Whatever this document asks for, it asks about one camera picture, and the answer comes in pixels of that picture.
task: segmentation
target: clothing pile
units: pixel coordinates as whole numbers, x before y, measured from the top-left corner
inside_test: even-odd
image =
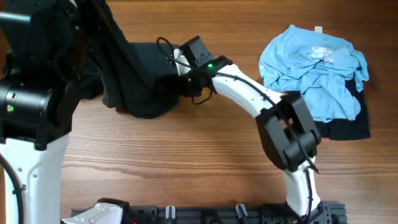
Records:
[[[291,25],[263,51],[259,70],[266,88],[302,94],[322,137],[370,137],[367,63],[351,43]]]

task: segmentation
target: wooden table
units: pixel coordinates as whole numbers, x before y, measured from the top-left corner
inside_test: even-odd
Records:
[[[397,1],[124,1],[109,3],[131,42],[164,36],[182,44],[196,35],[257,79],[266,45],[290,24],[323,26],[362,51],[371,139],[319,146],[316,177],[323,200],[346,204],[349,223],[398,222]],[[101,197],[131,205],[212,206],[283,203],[281,172],[268,160],[254,120],[216,95],[137,119],[81,101],[63,162],[61,216]]]

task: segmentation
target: light blue fabric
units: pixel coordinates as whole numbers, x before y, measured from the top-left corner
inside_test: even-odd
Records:
[[[344,39],[293,25],[269,43],[259,61],[266,88],[300,91],[314,120],[325,123],[355,120],[361,106],[345,80],[354,78],[356,90],[362,91],[369,80],[367,67],[363,54]]]

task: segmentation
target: black garment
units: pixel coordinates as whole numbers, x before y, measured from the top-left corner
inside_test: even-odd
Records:
[[[347,119],[334,119],[329,123],[316,121],[321,136],[331,140],[358,140],[370,138],[368,121],[368,108],[366,107],[363,91],[356,91],[355,80],[346,81],[346,88],[359,101],[361,111],[356,116],[355,121]]]

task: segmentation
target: white tag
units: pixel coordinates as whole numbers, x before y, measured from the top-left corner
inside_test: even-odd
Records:
[[[315,27],[315,32],[322,33],[322,27]]]

